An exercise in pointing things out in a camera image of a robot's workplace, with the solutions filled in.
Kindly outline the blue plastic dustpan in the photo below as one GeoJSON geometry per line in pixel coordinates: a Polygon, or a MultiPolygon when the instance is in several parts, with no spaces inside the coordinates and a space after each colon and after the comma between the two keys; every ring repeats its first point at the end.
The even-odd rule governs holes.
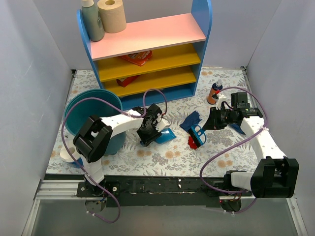
{"type": "Polygon", "coordinates": [[[167,143],[171,140],[174,140],[175,138],[177,138],[177,137],[174,134],[174,132],[171,130],[171,128],[166,128],[166,129],[161,131],[161,136],[156,138],[154,140],[154,142],[161,145],[161,144],[167,143]]]}

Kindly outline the blue hand brush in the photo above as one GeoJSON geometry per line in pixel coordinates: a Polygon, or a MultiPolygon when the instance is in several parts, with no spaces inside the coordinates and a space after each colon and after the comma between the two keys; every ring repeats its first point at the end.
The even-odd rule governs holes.
{"type": "Polygon", "coordinates": [[[198,124],[194,124],[190,127],[188,133],[192,138],[194,145],[199,148],[206,143],[205,131],[198,124]]]}

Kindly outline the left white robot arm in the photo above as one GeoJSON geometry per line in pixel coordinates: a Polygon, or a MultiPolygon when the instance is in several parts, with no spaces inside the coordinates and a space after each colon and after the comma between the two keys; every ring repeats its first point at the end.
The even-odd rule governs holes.
{"type": "Polygon", "coordinates": [[[95,197],[104,193],[104,174],[101,158],[114,143],[111,139],[135,129],[144,146],[161,136],[170,123],[164,118],[159,106],[134,107],[128,112],[112,117],[90,116],[73,139],[79,154],[84,157],[83,167],[88,191],[95,197]]]}

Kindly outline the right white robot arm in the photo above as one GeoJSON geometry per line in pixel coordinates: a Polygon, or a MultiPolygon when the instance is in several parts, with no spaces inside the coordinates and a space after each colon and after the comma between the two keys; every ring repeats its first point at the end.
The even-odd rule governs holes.
{"type": "Polygon", "coordinates": [[[227,195],[250,191],[256,198],[291,198],[294,194],[299,164],[288,158],[276,145],[267,129],[267,117],[259,108],[252,108],[244,92],[231,95],[232,109],[210,109],[202,127],[206,130],[224,129],[229,124],[240,125],[245,133],[244,143],[250,142],[258,161],[254,172],[228,171],[219,187],[209,188],[227,195]]]}

